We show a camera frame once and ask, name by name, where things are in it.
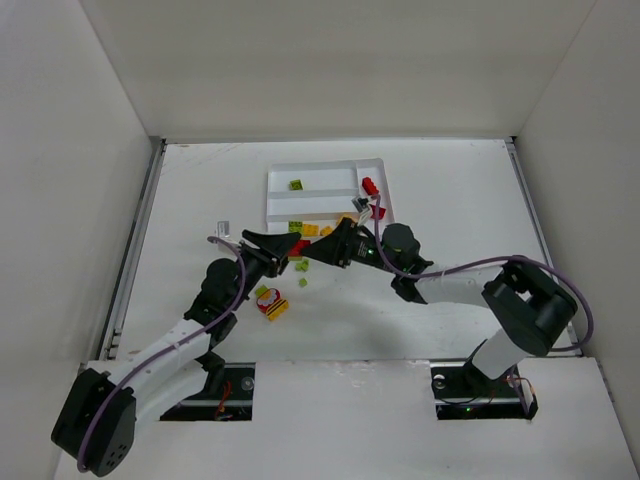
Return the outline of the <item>red lego brick large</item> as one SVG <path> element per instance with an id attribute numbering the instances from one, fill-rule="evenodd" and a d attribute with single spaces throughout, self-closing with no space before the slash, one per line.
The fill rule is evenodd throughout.
<path id="1" fill-rule="evenodd" d="M 302 250 L 311 244 L 310 240 L 302 239 L 296 242 L 288 252 L 289 257 L 302 257 Z"/>

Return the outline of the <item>yellow lego brick large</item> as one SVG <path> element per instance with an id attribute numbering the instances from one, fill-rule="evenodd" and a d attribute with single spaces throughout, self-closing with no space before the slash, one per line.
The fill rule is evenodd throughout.
<path id="1" fill-rule="evenodd" d="M 345 220 L 345 219 L 349 219 L 352 221 L 356 221 L 356 218 L 353 215 L 350 214 L 344 214 L 341 215 L 338 219 L 335 220 L 335 222 L 333 224 L 327 224 L 326 226 L 322 227 L 319 230 L 319 234 L 324 237 L 324 236 L 328 236 L 329 234 L 331 234 L 339 225 L 340 223 Z"/>

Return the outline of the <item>red sloped lego brick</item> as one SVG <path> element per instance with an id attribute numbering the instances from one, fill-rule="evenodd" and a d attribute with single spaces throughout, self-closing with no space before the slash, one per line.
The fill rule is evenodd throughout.
<path id="1" fill-rule="evenodd" d="M 378 207 L 371 204 L 371 218 L 373 220 L 382 220 L 385 217 L 386 209 L 384 207 Z"/>

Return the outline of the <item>green square lego brick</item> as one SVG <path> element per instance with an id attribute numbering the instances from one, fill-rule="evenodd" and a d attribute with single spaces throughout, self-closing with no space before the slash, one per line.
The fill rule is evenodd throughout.
<path id="1" fill-rule="evenodd" d="M 292 191 L 303 190 L 304 187 L 303 187 L 302 181 L 299 179 L 291 180 L 289 182 L 289 189 Z"/>

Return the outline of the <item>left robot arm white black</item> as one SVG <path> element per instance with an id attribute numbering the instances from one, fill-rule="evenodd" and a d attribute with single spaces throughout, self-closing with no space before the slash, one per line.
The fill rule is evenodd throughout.
<path id="1" fill-rule="evenodd" d="M 76 462 L 81 473 L 110 474 L 133 446 L 142 405 L 189 364 L 193 376 L 182 383 L 200 391 L 208 367 L 218 362 L 214 348 L 234 328 L 236 310 L 262 278 L 275 278 L 288 264 L 298 233 L 243 231 L 232 244 L 211 236 L 231 253 L 206 269 L 191 307 L 166 334 L 110 371 L 87 367 L 74 380 L 54 424 L 51 440 Z"/>

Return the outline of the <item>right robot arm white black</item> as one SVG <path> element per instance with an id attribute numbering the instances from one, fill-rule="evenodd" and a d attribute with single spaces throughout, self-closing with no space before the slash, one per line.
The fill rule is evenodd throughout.
<path id="1" fill-rule="evenodd" d="M 301 253 L 331 266 L 357 262 L 392 273 L 391 288 L 407 302 L 488 309 L 500 329 L 466 361 L 476 378 L 496 380 L 528 356 L 546 356 L 578 310 L 573 297 L 525 257 L 469 269 L 442 267 L 420 256 L 419 241 L 400 223 L 372 232 L 344 219 Z"/>

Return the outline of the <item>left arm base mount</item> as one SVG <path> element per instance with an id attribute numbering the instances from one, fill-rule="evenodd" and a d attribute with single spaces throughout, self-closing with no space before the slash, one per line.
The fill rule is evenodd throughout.
<path id="1" fill-rule="evenodd" d="M 164 413 L 164 422 L 245 422 L 253 416 L 256 364 L 226 363 L 208 374 L 203 389 Z"/>

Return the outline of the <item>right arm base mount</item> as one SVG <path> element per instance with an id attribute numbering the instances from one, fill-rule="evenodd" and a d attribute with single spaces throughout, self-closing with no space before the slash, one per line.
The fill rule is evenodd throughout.
<path id="1" fill-rule="evenodd" d="M 438 420 L 531 421 L 539 402 L 531 381 L 518 366 L 509 367 L 496 379 L 478 370 L 472 360 L 486 343 L 480 343 L 466 359 L 430 363 L 431 389 Z"/>

